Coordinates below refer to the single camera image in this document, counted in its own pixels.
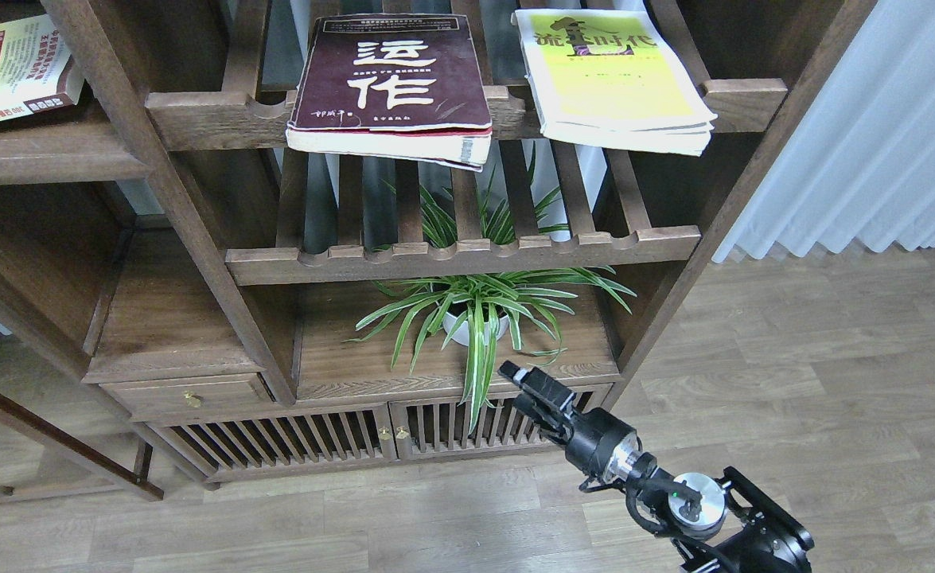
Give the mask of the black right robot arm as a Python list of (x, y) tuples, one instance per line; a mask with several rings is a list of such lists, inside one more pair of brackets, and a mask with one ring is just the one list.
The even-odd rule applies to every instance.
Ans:
[(539, 368), (505, 362), (514, 405), (585, 475), (584, 493), (616, 489), (642, 529), (668, 538), (686, 572), (808, 572), (814, 541), (801, 523), (734, 467), (720, 479), (671, 474), (635, 429), (601, 407), (581, 412), (574, 392)]

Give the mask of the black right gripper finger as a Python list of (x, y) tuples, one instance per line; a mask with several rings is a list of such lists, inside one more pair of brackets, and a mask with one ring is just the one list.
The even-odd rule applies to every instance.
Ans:
[(571, 439), (571, 420), (555, 406), (548, 406), (528, 394), (520, 394), (513, 400), (513, 406), (525, 414), (540, 429), (540, 434), (548, 439)]
[(519, 398), (526, 396), (526, 400), (536, 405), (541, 412), (551, 415), (572, 414), (575, 392), (540, 368), (521, 368), (511, 361), (505, 361), (497, 371), (521, 389)]

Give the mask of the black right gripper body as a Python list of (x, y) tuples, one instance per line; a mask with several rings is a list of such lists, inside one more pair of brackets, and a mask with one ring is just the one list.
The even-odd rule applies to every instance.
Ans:
[(551, 431), (551, 442), (586, 475), (580, 490), (620, 489), (643, 454), (635, 429), (601, 407), (573, 412)]

